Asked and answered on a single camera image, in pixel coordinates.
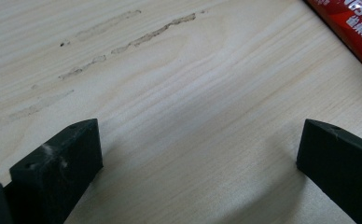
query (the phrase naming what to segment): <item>red package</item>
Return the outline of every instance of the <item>red package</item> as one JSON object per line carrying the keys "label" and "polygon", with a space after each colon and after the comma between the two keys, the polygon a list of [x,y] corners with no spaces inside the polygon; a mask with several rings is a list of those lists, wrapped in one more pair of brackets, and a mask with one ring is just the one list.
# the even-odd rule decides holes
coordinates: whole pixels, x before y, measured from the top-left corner
{"label": "red package", "polygon": [[362,0],[305,0],[362,62]]}

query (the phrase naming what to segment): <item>scratch on wood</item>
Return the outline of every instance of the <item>scratch on wood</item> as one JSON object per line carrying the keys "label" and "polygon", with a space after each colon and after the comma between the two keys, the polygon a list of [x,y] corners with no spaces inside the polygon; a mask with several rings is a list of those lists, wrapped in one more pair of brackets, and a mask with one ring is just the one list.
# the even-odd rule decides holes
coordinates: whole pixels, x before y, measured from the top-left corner
{"label": "scratch on wood", "polygon": [[100,35],[102,33],[105,33],[108,29],[110,29],[111,27],[117,25],[118,23],[120,23],[121,21],[127,20],[131,17],[137,16],[138,14],[141,13],[141,10],[135,10],[135,11],[128,11],[125,12],[119,16],[113,17],[107,21],[103,21],[99,24],[94,25],[93,27],[81,31],[79,33],[77,33],[76,38],[79,41],[85,41],[95,35]]}
{"label": "scratch on wood", "polygon": [[65,80],[69,77],[74,77],[80,73],[82,73],[83,71],[87,70],[91,65],[95,64],[95,63],[103,63],[105,62],[106,60],[106,56],[105,55],[102,55],[102,56],[98,56],[98,57],[95,57],[91,60],[90,63],[87,63],[81,67],[75,67],[73,69],[71,69],[70,72],[66,73],[66,74],[63,74],[61,76],[59,76],[59,78],[61,80]]}
{"label": "scratch on wood", "polygon": [[58,95],[53,95],[53,96],[43,98],[39,102],[37,102],[33,105],[30,105],[29,107],[26,107],[20,111],[17,111],[15,113],[8,115],[8,116],[2,117],[2,118],[0,118],[0,127],[7,125],[18,119],[23,119],[25,117],[38,113],[42,109],[44,109],[48,106],[51,106],[51,105],[57,103],[58,101],[62,100],[64,97],[68,96],[72,92],[74,92],[74,90],[70,90],[70,91],[67,91],[67,92],[64,92],[64,93],[61,93]]}
{"label": "scratch on wood", "polygon": [[119,54],[121,52],[124,52],[125,50],[128,49],[128,47],[130,46],[135,46],[135,47],[138,47],[139,45],[141,45],[142,43],[145,43],[149,40],[151,40],[153,37],[157,36],[157,35],[160,35],[162,34],[163,32],[165,32],[167,29],[169,29],[171,26],[173,25],[178,25],[182,22],[188,22],[188,21],[193,21],[196,19],[196,14],[195,13],[192,13],[186,17],[182,17],[182,18],[179,18],[179,19],[176,19],[176,20],[173,20],[172,22],[164,25],[163,27],[161,27],[160,29],[154,31],[154,32],[151,32],[149,34],[146,34],[146,35],[143,35],[142,37],[138,38],[138,39],[135,39],[133,40],[132,42],[130,42],[129,44],[127,44],[126,46],[123,46],[123,47],[120,47],[120,48],[117,48],[117,49],[113,49],[111,51],[111,54]]}
{"label": "scratch on wood", "polygon": [[65,39],[62,44],[60,44],[60,47],[65,47],[65,46],[69,46],[71,44],[71,42],[68,39]]}
{"label": "scratch on wood", "polygon": [[10,122],[12,122],[17,119],[22,119],[24,117],[35,114],[35,113],[41,111],[43,108],[53,105],[56,102],[62,100],[62,98],[66,97],[67,95],[69,95],[72,92],[74,92],[74,90],[71,90],[71,91],[68,91],[68,92],[65,92],[65,93],[62,93],[59,95],[54,95],[54,96],[44,98],[44,99],[40,100],[38,103],[36,103],[35,105],[30,105],[29,107],[24,108],[23,110],[10,114],[8,116],[8,119]]}

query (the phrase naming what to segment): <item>light wood tabletop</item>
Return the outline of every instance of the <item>light wood tabletop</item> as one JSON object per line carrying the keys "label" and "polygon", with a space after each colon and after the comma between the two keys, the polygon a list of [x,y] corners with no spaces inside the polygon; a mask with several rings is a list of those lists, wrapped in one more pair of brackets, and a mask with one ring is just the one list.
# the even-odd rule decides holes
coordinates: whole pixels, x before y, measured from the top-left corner
{"label": "light wood tabletop", "polygon": [[306,119],[362,138],[362,64],[303,1],[0,1],[0,182],[92,118],[66,223],[354,223],[295,165]]}

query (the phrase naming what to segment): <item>wood grain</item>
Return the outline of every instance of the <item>wood grain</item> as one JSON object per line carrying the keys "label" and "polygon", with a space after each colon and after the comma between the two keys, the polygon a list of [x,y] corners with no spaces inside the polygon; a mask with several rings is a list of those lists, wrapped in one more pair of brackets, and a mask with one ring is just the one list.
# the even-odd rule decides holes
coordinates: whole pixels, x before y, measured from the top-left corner
{"label": "wood grain", "polygon": [[0,1],[0,182],[90,118],[66,223],[353,223],[295,159],[307,118],[362,137],[362,65],[302,1]]}

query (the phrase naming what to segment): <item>wooden surface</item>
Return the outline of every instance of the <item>wooden surface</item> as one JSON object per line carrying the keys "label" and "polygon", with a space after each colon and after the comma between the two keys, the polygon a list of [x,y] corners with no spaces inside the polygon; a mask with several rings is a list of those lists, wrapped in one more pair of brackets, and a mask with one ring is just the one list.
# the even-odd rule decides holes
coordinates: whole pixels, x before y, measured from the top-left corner
{"label": "wooden surface", "polygon": [[91,118],[66,223],[353,223],[295,160],[307,118],[362,137],[362,65],[300,0],[0,1],[0,182]]}

